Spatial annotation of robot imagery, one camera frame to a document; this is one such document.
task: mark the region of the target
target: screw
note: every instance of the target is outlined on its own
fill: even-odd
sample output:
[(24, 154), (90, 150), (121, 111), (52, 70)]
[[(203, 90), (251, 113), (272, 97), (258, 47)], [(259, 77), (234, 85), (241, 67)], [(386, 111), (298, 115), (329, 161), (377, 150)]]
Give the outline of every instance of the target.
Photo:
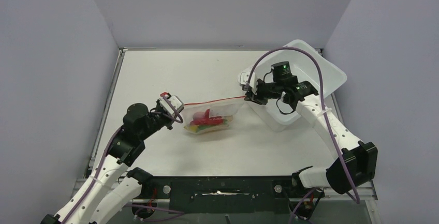
[(274, 191), (276, 191), (276, 193), (281, 193), (282, 192), (282, 186), (281, 185), (276, 185), (275, 187), (274, 187)]
[(169, 185), (163, 186), (163, 193), (169, 194), (171, 192), (171, 187)]

